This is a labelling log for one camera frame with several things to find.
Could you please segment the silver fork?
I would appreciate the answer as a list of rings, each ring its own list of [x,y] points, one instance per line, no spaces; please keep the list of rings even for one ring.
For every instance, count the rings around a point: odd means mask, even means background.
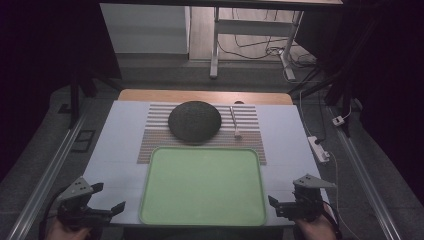
[[[241,134],[241,132],[239,131],[239,128],[238,128],[238,124],[237,124],[237,120],[236,120],[236,116],[235,116],[233,106],[230,106],[229,109],[230,109],[232,121],[233,121],[233,124],[234,124],[234,137],[236,139],[242,139],[242,134]]]

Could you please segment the person's left hand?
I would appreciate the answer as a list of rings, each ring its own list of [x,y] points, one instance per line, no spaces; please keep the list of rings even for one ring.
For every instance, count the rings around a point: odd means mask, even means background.
[[[72,231],[55,219],[48,230],[45,240],[86,240],[90,235],[90,231],[90,228]]]

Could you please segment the striped woven placemat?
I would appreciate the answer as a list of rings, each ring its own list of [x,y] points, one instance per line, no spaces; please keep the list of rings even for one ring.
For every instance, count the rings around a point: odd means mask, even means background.
[[[153,102],[150,104],[137,158],[138,164],[148,164],[153,150],[157,147],[189,146],[189,143],[177,139],[168,127],[168,117],[176,106],[177,103],[170,102]],[[242,139],[234,137],[234,124],[229,109],[230,106],[233,106]],[[201,146],[250,148],[256,151],[260,163],[265,165],[266,157],[256,107],[243,104],[214,104],[214,107],[221,114],[221,128],[212,139],[201,143]]]

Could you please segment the dark round plate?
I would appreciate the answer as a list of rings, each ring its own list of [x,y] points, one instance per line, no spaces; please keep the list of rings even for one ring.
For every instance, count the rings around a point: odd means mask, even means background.
[[[171,133],[180,140],[200,143],[213,138],[221,128],[219,111],[203,101],[188,101],[176,106],[168,117]]]

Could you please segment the green plastic tray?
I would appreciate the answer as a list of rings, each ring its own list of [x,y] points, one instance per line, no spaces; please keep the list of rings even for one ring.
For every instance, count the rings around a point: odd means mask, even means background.
[[[258,154],[246,148],[159,147],[140,220],[163,226],[261,226],[267,214]]]

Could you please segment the white cabinet panel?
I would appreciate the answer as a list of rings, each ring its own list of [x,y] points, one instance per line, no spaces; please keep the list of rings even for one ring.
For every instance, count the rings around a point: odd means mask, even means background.
[[[116,53],[189,53],[189,7],[109,3],[100,7]]]

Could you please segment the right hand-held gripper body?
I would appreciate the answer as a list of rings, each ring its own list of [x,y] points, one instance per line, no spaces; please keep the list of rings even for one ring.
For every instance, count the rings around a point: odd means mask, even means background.
[[[280,208],[275,209],[277,217],[284,217],[289,220],[304,219],[314,221],[324,214],[324,201],[321,190],[335,188],[336,184],[310,174],[293,181],[294,188],[299,191],[299,199],[294,202],[279,202]]]

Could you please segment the white desk frame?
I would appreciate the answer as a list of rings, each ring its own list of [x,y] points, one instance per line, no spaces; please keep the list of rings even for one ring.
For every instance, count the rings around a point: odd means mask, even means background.
[[[220,8],[214,8],[213,25],[213,45],[209,76],[216,79],[218,76],[218,38],[220,35],[246,35],[246,36],[267,36],[286,37],[286,45],[283,50],[279,50],[279,56],[284,69],[284,76],[288,80],[294,80],[295,75],[289,62],[290,50],[294,42],[298,27],[301,22],[303,12],[295,11],[290,22],[268,22],[254,20],[221,19]]]

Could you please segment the white power strip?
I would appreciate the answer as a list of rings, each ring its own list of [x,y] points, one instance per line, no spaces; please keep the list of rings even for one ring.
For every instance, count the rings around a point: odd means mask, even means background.
[[[317,145],[314,143],[316,139],[318,139],[316,136],[308,137],[311,150],[320,163],[327,163],[330,160],[330,154],[328,151],[324,150],[321,144]]]

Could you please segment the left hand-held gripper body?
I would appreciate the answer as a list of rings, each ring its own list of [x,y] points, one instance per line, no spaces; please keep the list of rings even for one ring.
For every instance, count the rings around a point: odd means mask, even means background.
[[[87,227],[102,227],[110,223],[111,210],[93,209],[88,206],[93,193],[83,177],[72,182],[58,197],[58,220],[68,228],[77,230]]]

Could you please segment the aluminium floor rail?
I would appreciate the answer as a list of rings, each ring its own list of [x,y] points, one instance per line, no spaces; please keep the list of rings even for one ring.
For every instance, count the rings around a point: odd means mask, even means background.
[[[87,113],[82,111],[73,127],[67,130],[6,240],[25,240],[86,118]]]
[[[360,139],[358,134],[347,135],[342,127],[335,126],[333,123],[331,128],[339,138],[386,240],[402,240],[401,232],[374,182],[374,177],[367,168],[367,164],[372,162],[372,157],[376,157],[379,148],[369,139]]]

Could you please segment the black metal stand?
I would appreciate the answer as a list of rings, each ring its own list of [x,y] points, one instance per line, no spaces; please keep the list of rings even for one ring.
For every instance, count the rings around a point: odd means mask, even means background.
[[[121,79],[121,71],[118,67],[111,70],[98,70],[94,67],[78,67],[71,75],[70,81],[70,124],[72,129],[80,118],[80,94],[82,91],[86,97],[94,98],[98,89],[94,83],[97,79],[112,89],[122,91],[123,87],[116,82],[116,79]]]
[[[300,97],[307,97],[328,87],[329,90],[324,98],[327,106],[335,106],[339,100],[342,100],[342,118],[344,123],[340,125],[342,132],[350,137],[349,117],[351,114],[351,99],[352,99],[352,79],[348,76],[351,70],[348,67],[342,67],[333,74],[325,76],[315,86],[304,89],[303,86],[309,83],[313,78],[322,72],[320,67],[314,67],[307,76],[293,89],[288,91],[288,95],[293,100],[299,100]]]

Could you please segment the person's right hand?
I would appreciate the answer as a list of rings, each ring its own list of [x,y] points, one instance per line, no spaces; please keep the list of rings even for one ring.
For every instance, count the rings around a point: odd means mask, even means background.
[[[337,240],[332,224],[323,215],[312,222],[296,219],[295,224],[300,228],[305,240]]]

